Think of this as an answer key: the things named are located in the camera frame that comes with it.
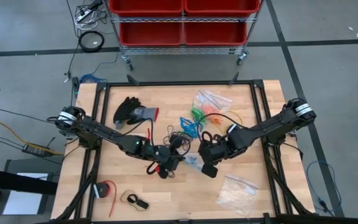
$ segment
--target plastic bag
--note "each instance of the plastic bag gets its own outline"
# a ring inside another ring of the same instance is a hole
[[[196,122],[210,113],[224,113],[230,109],[232,100],[208,90],[198,90],[198,94],[193,102],[191,113]],[[221,124],[222,118],[219,116],[209,116],[207,119],[214,124]]]
[[[252,210],[258,187],[235,175],[226,175],[217,204],[237,213],[248,216]]]

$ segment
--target concrete floor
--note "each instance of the concrete floor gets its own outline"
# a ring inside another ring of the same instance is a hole
[[[72,7],[81,3],[70,0]],[[273,6],[287,41],[358,39],[358,0],[273,0]],[[111,26],[99,29],[112,32]],[[113,35],[105,38],[105,47],[117,46]],[[266,6],[250,41],[278,41]],[[65,2],[0,1],[0,52],[75,47],[76,37]],[[113,65],[103,65],[96,75],[109,82],[125,82],[128,73],[139,81],[228,80],[240,72],[239,78],[244,80],[280,80],[285,97],[296,97],[281,47],[248,50],[250,56],[240,67],[232,55],[133,56],[133,72],[126,70],[119,58]],[[358,217],[358,45],[303,46],[289,50],[306,98],[318,114],[315,124],[327,161],[336,170],[344,214]],[[116,54],[78,54],[72,74],[80,77],[92,72],[100,62],[113,61]],[[70,59],[71,54],[0,57],[0,108],[38,118],[56,116],[70,103],[71,85],[63,82]],[[63,151],[64,139],[52,125],[1,111],[0,120],[37,144],[47,144],[56,136],[52,147]],[[0,136],[11,138],[1,127]],[[316,160],[306,128],[298,133],[298,145],[305,153],[305,167]],[[0,170],[7,159],[30,157],[0,144]],[[310,175],[316,191],[328,202],[319,169],[315,167]],[[0,223],[41,222],[48,219],[48,212],[30,218],[3,217]]]

